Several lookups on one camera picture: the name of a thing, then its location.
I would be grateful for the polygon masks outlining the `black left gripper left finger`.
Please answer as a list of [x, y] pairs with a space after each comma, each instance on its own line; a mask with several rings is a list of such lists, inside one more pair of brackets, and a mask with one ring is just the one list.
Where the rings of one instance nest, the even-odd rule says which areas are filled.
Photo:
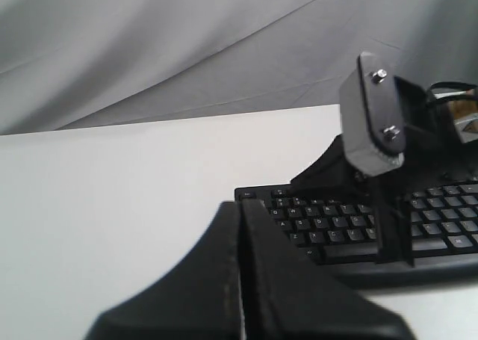
[[240, 339], [240, 206], [220, 205], [191, 251], [166, 275], [103, 312], [87, 339]]

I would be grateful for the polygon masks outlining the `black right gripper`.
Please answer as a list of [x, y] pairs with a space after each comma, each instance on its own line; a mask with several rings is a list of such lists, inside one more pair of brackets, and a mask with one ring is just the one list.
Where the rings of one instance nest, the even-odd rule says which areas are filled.
[[[367, 200], [373, 192], [377, 261], [415, 266], [412, 222], [400, 198], [420, 188], [477, 175], [477, 86], [442, 81], [423, 89], [394, 77], [404, 121], [403, 165], [366, 176], [346, 159], [342, 130], [326, 151], [291, 180], [294, 196]], [[397, 225], [388, 198], [395, 200]]]

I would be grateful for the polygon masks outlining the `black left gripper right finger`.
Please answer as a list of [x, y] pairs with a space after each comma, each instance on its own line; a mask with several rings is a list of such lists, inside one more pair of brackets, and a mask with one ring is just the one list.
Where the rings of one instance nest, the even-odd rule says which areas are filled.
[[240, 283], [248, 339], [413, 339], [398, 314], [324, 273], [258, 200], [244, 200]]

